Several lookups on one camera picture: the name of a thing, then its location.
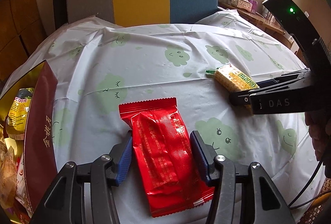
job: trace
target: yellow snack package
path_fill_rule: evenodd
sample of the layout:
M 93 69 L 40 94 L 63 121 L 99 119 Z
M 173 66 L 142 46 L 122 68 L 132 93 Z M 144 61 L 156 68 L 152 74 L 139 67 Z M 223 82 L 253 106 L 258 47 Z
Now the yellow snack package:
M 24 140 L 26 120 L 34 94 L 34 88 L 20 89 L 9 110 L 6 121 L 6 132 L 15 140 Z
M 258 89 L 259 86 L 245 73 L 241 72 L 233 64 L 226 64 L 216 70 L 207 70 L 206 75 L 214 76 L 229 92 Z

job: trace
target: red snack package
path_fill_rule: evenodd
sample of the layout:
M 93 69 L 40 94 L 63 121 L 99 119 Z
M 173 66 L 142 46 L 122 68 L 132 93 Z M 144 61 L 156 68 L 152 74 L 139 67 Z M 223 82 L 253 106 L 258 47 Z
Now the red snack package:
M 132 128 L 132 144 L 152 217 L 180 212 L 212 198 L 201 180 L 176 98 L 119 105 Z

